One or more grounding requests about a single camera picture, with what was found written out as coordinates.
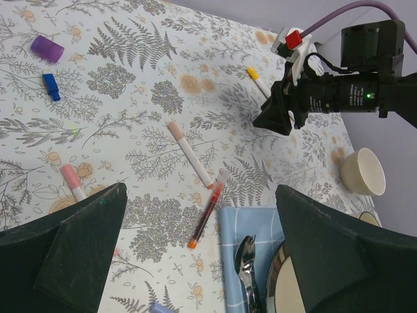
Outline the purple highlighter cap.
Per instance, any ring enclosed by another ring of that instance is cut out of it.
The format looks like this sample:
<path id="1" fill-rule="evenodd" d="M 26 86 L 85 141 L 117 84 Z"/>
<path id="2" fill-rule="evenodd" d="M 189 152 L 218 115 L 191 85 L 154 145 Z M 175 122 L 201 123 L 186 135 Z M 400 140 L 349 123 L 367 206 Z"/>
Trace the purple highlighter cap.
<path id="1" fill-rule="evenodd" d="M 35 55 L 52 63 L 58 62 L 65 50 L 61 45 L 42 35 L 34 39 L 30 49 Z"/>

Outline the yellow capped white marker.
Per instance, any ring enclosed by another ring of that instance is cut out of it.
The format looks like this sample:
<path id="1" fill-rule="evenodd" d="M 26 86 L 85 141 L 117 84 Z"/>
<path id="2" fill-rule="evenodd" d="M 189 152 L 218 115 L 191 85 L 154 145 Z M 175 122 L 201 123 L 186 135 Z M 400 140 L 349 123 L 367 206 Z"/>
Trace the yellow capped white marker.
<path id="1" fill-rule="evenodd" d="M 249 67 L 247 68 L 247 73 L 249 74 L 250 78 L 255 82 L 255 84 L 258 86 L 262 94 L 264 94 L 266 98 L 269 98 L 271 96 L 271 91 L 263 82 L 263 80 L 260 78 L 260 76 L 255 71 L 255 69 L 252 67 Z"/>

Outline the blue marker cap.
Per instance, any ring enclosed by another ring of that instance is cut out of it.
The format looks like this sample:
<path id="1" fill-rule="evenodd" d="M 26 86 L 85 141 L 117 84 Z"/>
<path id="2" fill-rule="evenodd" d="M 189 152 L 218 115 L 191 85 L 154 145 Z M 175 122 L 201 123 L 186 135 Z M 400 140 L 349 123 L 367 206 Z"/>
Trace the blue marker cap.
<path id="1" fill-rule="evenodd" d="M 42 79 L 47 91 L 47 94 L 54 102 L 58 102 L 61 99 L 59 94 L 59 88 L 57 82 L 55 80 L 55 76 L 50 70 L 43 70 L 42 71 Z"/>

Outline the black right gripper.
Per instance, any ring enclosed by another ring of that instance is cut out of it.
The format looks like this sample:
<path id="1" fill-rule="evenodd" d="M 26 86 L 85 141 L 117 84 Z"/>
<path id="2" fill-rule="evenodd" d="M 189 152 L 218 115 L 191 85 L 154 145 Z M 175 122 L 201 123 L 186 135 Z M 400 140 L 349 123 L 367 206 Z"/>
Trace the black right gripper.
<path id="1" fill-rule="evenodd" d="M 273 83 L 271 95 L 252 124 L 288 136 L 292 130 L 289 112 L 298 128 L 304 126 L 309 113 L 375 112 L 379 107 L 378 89 L 376 73 L 326 73 L 316 79 L 304 76 L 296 85 L 285 78 Z"/>

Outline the peach capped white marker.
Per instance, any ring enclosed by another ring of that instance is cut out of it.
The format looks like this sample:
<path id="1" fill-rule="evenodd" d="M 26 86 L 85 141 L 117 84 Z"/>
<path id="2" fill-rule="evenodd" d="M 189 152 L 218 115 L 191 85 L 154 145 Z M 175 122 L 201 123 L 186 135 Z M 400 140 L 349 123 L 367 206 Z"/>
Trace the peach capped white marker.
<path id="1" fill-rule="evenodd" d="M 173 137 L 177 141 L 178 145 L 182 149 L 183 153 L 187 157 L 187 159 L 190 161 L 190 164 L 194 168 L 196 174 L 199 176 L 200 180 L 204 184 L 204 186 L 207 189 L 213 189 L 214 188 L 214 182 L 210 178 L 207 171 L 204 169 L 202 163 L 197 158 L 196 154 L 192 150 L 190 144 L 186 141 L 186 138 L 180 128 L 177 126 L 176 122 L 174 121 L 168 121 L 166 122 L 167 128 L 172 133 Z"/>

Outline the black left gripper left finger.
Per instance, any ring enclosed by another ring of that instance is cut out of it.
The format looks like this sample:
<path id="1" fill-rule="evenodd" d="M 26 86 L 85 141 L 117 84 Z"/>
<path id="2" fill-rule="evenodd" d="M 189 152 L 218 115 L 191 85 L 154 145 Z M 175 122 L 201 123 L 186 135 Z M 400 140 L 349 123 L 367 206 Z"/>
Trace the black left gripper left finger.
<path id="1" fill-rule="evenodd" d="M 97 312 L 127 204 L 115 183 L 1 232 L 2 312 Z"/>

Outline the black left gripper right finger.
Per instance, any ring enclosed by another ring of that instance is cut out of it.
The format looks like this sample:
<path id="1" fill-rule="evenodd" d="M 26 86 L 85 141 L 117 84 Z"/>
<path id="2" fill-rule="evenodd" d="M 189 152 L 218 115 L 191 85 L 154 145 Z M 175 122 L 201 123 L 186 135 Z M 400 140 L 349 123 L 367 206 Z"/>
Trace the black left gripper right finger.
<path id="1" fill-rule="evenodd" d="M 276 205 L 306 312 L 415 312 L 416 238 L 287 186 Z"/>

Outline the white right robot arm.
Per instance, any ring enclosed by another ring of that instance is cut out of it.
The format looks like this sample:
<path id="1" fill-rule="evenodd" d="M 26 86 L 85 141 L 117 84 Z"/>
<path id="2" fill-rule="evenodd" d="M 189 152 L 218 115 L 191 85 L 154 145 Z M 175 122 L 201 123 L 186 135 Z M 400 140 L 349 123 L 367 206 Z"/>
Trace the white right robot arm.
<path id="1" fill-rule="evenodd" d="M 257 128 L 288 136 L 305 125 L 309 113 L 371 113 L 380 118 L 395 112 L 416 125 L 416 74 L 402 76 L 405 24 L 385 20 L 344 28 L 341 65 L 317 52 L 301 58 L 301 76 L 294 61 L 254 119 Z"/>

